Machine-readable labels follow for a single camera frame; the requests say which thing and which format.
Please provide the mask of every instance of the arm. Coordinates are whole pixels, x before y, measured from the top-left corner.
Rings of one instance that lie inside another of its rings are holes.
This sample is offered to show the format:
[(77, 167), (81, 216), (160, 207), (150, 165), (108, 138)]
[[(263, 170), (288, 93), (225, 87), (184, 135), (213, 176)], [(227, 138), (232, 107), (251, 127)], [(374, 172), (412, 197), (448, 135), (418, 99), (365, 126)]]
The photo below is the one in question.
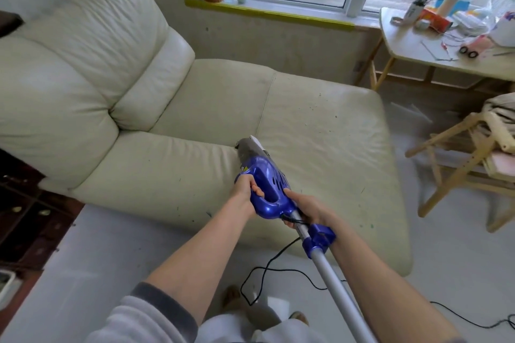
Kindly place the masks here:
[(284, 191), (312, 222), (335, 232), (331, 252), (380, 342), (445, 343), (460, 337), (454, 326), (388, 267), (336, 213), (314, 197)]
[(181, 304), (202, 323), (227, 261), (250, 217), (250, 190), (262, 195), (252, 175), (242, 175), (222, 209), (145, 281)]

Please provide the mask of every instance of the person's left hand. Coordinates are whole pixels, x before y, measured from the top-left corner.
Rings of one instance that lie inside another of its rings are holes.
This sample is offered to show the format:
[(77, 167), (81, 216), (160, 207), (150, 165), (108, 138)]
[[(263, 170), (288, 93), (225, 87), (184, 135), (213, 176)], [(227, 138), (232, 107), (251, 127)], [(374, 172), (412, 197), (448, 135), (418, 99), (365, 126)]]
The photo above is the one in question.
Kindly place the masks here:
[(265, 196), (265, 193), (263, 193), (263, 191), (258, 187), (252, 175), (240, 175), (231, 190), (230, 197), (231, 200), (240, 203), (240, 208), (250, 217), (255, 215), (254, 206), (250, 203), (251, 190), (260, 197)]

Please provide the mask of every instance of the handheld vacuum cleaner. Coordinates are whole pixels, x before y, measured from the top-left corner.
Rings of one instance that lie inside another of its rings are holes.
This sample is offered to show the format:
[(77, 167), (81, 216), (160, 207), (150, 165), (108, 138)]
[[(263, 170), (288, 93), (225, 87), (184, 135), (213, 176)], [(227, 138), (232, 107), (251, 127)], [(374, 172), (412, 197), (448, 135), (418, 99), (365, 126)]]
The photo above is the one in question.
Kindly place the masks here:
[(236, 179), (240, 175), (251, 174), (265, 194), (264, 197), (259, 197), (251, 192), (250, 201), (256, 213), (266, 219), (286, 217), (294, 222), (307, 257), (315, 263), (356, 342), (377, 343), (361, 312), (325, 257), (327, 248), (336, 239), (334, 232), (323, 225), (308, 226), (302, 221), (296, 204), (283, 192), (284, 188), (290, 188), (286, 176), (279, 170), (257, 138), (250, 136), (250, 138), (241, 139), (236, 149), (241, 163), (241, 172)]

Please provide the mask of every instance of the blue plastic clip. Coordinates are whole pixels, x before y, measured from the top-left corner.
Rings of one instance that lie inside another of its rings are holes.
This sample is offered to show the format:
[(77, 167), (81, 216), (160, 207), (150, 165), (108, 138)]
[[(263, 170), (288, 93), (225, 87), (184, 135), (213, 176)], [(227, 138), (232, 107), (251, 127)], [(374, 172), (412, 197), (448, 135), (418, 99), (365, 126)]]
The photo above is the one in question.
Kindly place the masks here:
[(307, 257), (310, 259), (311, 252), (315, 248), (320, 248), (322, 252), (325, 253), (336, 239), (336, 235), (331, 228), (317, 223), (310, 225), (307, 233), (309, 233), (310, 236), (304, 239), (302, 242), (302, 248), (304, 248)]

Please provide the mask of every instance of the power cord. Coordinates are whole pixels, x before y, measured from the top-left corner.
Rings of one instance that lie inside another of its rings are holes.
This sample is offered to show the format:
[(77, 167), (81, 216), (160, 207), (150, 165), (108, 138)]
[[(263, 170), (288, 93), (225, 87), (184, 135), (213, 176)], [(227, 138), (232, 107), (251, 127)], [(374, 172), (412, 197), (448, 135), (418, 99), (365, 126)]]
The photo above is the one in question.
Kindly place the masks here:
[[(290, 218), (288, 216), (281, 216), (281, 219), (285, 220), (285, 221), (289, 221), (289, 222), (292, 222), (292, 223), (305, 223), (305, 222), (300, 222), (299, 220), (295, 220), (293, 218)], [(245, 278), (245, 281), (243, 281), (243, 283), (241, 284), (241, 287), (240, 287), (240, 292), (241, 292), (241, 295), (243, 296), (243, 298), (245, 298), (245, 301), (247, 301), (247, 304), (251, 307), (253, 306), (257, 300), (259, 300), (259, 298), (261, 297), (261, 293), (263, 292), (263, 283), (265, 281), (265, 274), (267, 271), (294, 271), (296, 273), (300, 273), (302, 275), (304, 275), (308, 281), (311, 283), (311, 286), (313, 286), (313, 288), (317, 289), (317, 290), (327, 290), (327, 288), (319, 288), (317, 285), (315, 285), (313, 283), (313, 281), (311, 280), (310, 277), (307, 276), (306, 273), (304, 273), (303, 271), (301, 270), (297, 270), (295, 268), (270, 268), (270, 263), (272, 263), (275, 259), (277, 259), (279, 256), (282, 255), (282, 253), (284, 251), (286, 251), (288, 248), (290, 248), (293, 244), (295, 244), (296, 242), (298, 242), (300, 240), (300, 237), (296, 238), (295, 240), (293, 240), (291, 243), (289, 243), (286, 247), (284, 247), (283, 249), (281, 249), (272, 259), (270, 259), (268, 261), (268, 263), (266, 264), (265, 267), (262, 267), (262, 266), (256, 266), (254, 267), (252, 270), (250, 270), (247, 278)], [(243, 286), (245, 286), (245, 284), (247, 283), (247, 281), (249, 280), (250, 276), (252, 275), (252, 273), (256, 270), (264, 270), (263, 271), (263, 275), (261, 276), (261, 286), (260, 286), (260, 289), (259, 289), (259, 293), (257, 294), (256, 298), (254, 299), (254, 301), (249, 301), (249, 299), (247, 298), (247, 296), (243, 293)], [(479, 328), (483, 328), (483, 329), (486, 329), (486, 330), (491, 330), (492, 328), (495, 328), (495, 327), (498, 327), (500, 326), (502, 323), (508, 323), (508, 325), (513, 329), (515, 330), (515, 321), (512, 321), (512, 318), (515, 318), (515, 313), (512, 313), (512, 314), (509, 314), (506, 319), (502, 319), (502, 320), (499, 320), (498, 322), (492, 324), (491, 326), (481, 326), (479, 324), (476, 324), (475, 322), (473, 321), (470, 321), (466, 318), (464, 318), (463, 316), (457, 314), (456, 312), (454, 312), (452, 309), (446, 307), (445, 305), (439, 303), (439, 302), (436, 302), (436, 301), (430, 301), (431, 304), (434, 304), (434, 305), (438, 305), (440, 307), (443, 307), (445, 309), (447, 309), (449, 312), (451, 312), (452, 314), (458, 316), (460, 319), (462, 320), (465, 320), (467, 321), (467, 323), (469, 324), (472, 324), (473, 326), (476, 326), (476, 327), (479, 327)]]

